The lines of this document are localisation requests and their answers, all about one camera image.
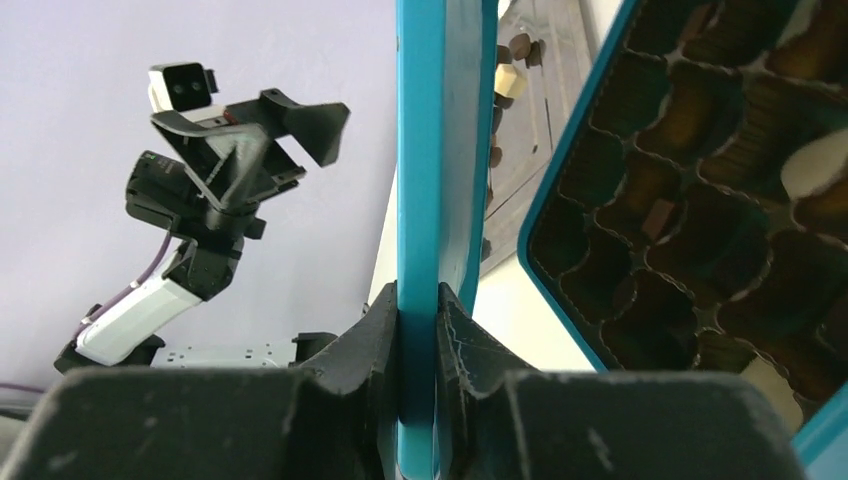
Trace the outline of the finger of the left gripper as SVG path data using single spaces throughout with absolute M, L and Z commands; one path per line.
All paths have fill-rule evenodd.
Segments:
M 260 124 L 273 139 L 292 136 L 320 167 L 337 161 L 349 116 L 344 103 L 300 104 L 276 88 L 262 90 L 255 100 L 225 107 L 230 124 Z

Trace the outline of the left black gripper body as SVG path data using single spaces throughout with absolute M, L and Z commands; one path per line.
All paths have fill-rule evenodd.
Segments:
M 232 104 L 224 122 L 203 126 L 176 110 L 160 110 L 151 124 L 176 151 L 190 180 L 213 209 L 249 209 L 299 185 L 306 170 L 278 144 L 291 133 L 299 104 Z

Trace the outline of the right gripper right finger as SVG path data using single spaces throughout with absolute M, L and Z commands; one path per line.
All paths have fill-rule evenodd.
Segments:
M 445 479 L 801 479 L 781 419 L 709 372 L 543 372 L 439 287 L 438 443 Z

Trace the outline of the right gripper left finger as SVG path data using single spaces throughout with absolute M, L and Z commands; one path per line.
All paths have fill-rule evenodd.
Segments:
M 392 479 L 396 287 L 292 368 L 84 368 L 39 403 L 5 479 Z

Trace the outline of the teal box lid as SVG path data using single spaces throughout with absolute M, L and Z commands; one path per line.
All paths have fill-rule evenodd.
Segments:
M 494 1 L 397 3 L 397 464 L 432 479 L 438 290 L 471 308 L 487 195 Z

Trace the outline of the teal chocolate box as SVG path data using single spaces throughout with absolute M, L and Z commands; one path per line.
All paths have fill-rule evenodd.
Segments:
M 847 5 L 625 1 L 521 229 L 598 371 L 767 390 L 847 475 Z

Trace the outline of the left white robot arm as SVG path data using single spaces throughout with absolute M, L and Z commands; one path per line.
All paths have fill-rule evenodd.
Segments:
M 305 176 L 281 140 L 294 139 L 327 167 L 338 158 L 349 116 L 344 103 L 304 105 L 274 88 L 223 107 L 156 107 L 152 126 L 175 154 L 139 156 L 125 207 L 165 239 L 138 278 L 88 311 L 55 369 L 151 365 L 165 345 L 160 329 L 231 284 L 245 242 L 264 234 L 261 204 Z

